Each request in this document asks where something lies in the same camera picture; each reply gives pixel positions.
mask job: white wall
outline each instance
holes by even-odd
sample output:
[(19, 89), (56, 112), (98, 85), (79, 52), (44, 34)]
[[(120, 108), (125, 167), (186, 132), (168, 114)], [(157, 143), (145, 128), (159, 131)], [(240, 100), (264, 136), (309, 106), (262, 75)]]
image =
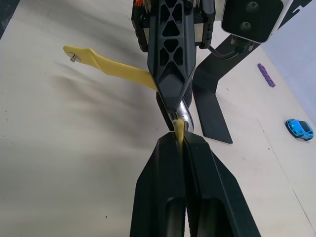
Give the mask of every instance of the white wall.
[(316, 124), (316, 0), (263, 45), (268, 57)]

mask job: orange wire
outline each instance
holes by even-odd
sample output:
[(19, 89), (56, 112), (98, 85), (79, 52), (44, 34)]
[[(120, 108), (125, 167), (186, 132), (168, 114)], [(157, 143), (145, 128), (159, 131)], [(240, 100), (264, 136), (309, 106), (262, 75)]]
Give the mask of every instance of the orange wire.
[(136, 0), (135, 6), (142, 6), (144, 4), (143, 0)]

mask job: camera lens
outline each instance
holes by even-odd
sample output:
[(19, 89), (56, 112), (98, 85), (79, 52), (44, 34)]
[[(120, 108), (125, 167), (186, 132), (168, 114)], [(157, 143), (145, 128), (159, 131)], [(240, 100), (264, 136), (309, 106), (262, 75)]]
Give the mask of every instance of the camera lens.
[(248, 32), (251, 30), (252, 26), (249, 22), (245, 21), (240, 24), (239, 28), (244, 32)]
[(258, 9), (259, 9), (259, 4), (255, 1), (250, 1), (246, 5), (246, 11), (249, 13), (255, 13), (256, 11), (258, 11)]

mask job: yellow spatula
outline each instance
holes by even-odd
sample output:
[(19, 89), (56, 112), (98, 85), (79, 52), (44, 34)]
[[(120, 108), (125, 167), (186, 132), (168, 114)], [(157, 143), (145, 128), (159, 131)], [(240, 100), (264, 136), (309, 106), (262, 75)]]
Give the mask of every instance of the yellow spatula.
[(182, 154), (183, 152), (183, 140), (184, 140), (184, 122), (181, 119), (172, 121), (174, 132), (179, 144), (179, 149)]
[(104, 58), (96, 54), (91, 48), (78, 48), (67, 45), (64, 47), (64, 51), (73, 62), (76, 61), (93, 66), (107, 75), (131, 80), (157, 91), (149, 72)]

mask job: purple object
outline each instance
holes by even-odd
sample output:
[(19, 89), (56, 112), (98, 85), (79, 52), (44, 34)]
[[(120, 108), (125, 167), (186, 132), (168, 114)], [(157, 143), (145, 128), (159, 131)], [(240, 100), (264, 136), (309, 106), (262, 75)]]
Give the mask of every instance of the purple object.
[(264, 76), (264, 78), (266, 79), (268, 85), (271, 86), (271, 87), (275, 87), (276, 84), (273, 82), (273, 80), (271, 79), (271, 77), (267, 73), (266, 68), (261, 63), (258, 64), (258, 68), (261, 71), (261, 73)]

